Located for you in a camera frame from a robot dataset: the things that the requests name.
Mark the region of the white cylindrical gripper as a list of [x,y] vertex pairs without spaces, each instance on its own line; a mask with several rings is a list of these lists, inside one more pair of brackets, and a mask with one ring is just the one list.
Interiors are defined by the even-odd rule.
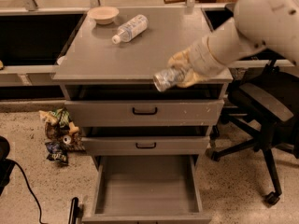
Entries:
[[188,88],[194,84],[208,81],[209,77],[215,77],[226,69],[226,66],[218,62],[208,47],[208,36],[195,40],[188,48],[175,53],[167,62],[168,67],[181,70],[180,88]]

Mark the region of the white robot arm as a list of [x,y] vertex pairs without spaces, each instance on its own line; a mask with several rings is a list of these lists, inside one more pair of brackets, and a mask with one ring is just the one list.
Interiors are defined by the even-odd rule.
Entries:
[[174,54],[167,66],[186,71],[178,86],[187,88],[265,49],[299,64],[299,0],[237,0],[231,19]]

